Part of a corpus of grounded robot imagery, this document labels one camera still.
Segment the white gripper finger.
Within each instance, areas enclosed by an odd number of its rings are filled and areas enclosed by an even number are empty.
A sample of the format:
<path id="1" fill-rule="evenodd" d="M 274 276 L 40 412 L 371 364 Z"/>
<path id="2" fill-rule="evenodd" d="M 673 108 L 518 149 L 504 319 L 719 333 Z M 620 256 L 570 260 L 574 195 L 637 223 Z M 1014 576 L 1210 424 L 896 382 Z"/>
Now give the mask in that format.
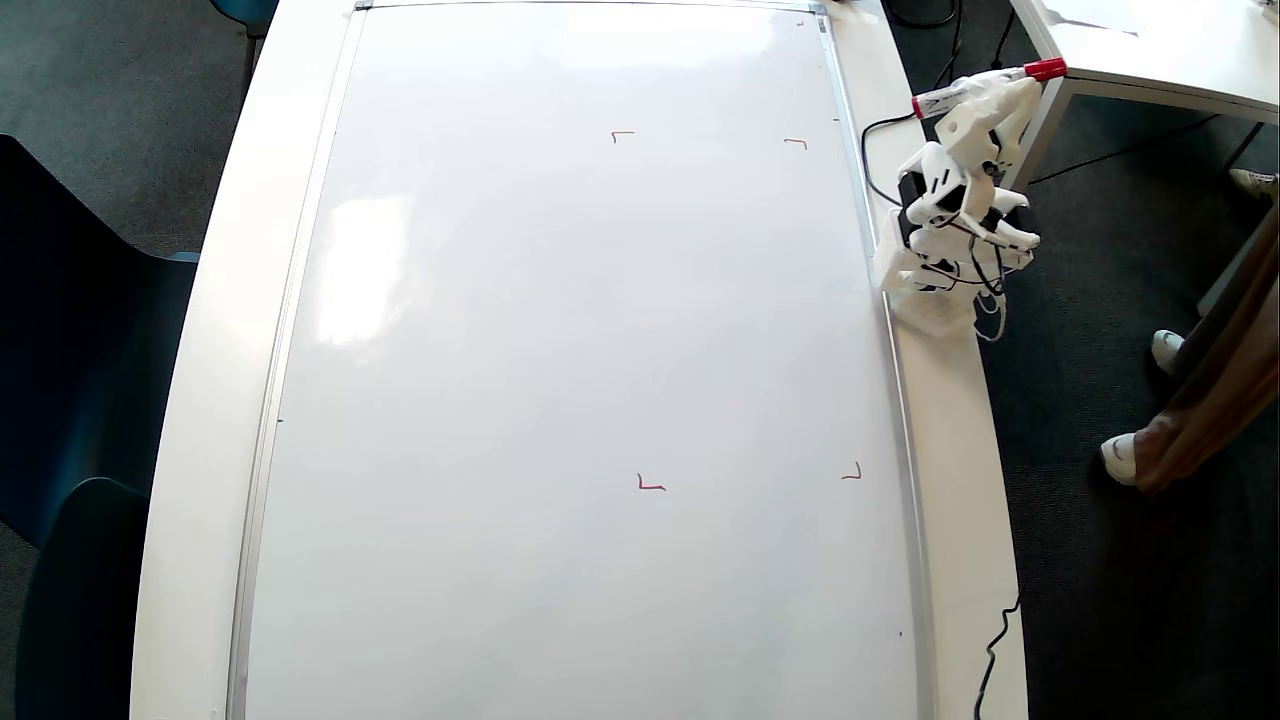
<path id="1" fill-rule="evenodd" d="M 1037 79 L 1029 76 L 970 76 L 963 88 L 963 102 L 972 105 L 1020 105 L 1037 100 Z"/>
<path id="2" fill-rule="evenodd" d="M 1012 167 L 1021 156 L 1021 137 L 1041 102 L 1039 85 L 1006 85 L 998 100 L 1002 113 L 996 124 L 997 167 Z"/>

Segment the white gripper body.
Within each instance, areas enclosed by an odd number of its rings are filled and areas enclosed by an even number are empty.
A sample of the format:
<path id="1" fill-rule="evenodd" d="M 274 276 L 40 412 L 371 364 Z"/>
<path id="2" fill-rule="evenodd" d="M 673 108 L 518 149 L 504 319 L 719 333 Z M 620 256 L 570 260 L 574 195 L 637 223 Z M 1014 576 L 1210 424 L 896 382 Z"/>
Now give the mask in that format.
<path id="1" fill-rule="evenodd" d="M 937 124 L 938 141 L 961 168 L 1009 168 L 1009 97 L 970 97 Z"/>

